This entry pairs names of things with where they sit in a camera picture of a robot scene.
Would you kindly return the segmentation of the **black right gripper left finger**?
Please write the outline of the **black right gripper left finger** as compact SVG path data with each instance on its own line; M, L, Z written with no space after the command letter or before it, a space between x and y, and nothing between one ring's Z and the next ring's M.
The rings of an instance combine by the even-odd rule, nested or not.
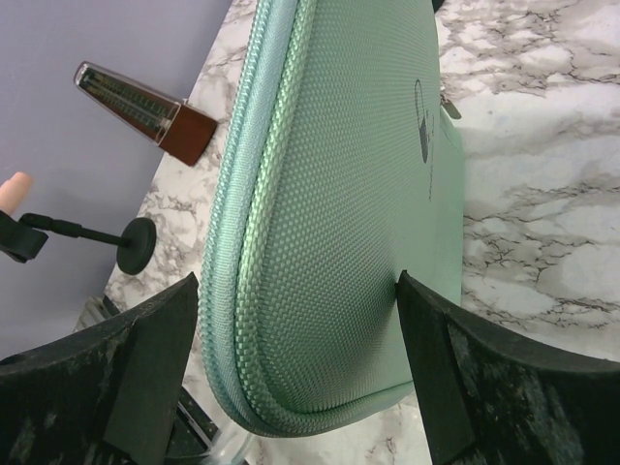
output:
M131 310L2 359L2 463L164 463L197 316L189 274Z

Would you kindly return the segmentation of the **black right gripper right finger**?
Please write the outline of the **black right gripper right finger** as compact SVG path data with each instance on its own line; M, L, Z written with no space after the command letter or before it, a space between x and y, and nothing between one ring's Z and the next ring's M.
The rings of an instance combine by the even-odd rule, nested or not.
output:
M433 463L618 463L618 362L496 325L407 272L396 299Z

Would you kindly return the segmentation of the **green medicine kit case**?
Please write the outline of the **green medicine kit case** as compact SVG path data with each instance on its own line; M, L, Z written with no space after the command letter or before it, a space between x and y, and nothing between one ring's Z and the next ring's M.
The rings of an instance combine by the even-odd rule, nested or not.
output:
M201 268L204 369L260 436L364 419L413 388L407 272L461 294L464 156L428 1L261 1Z

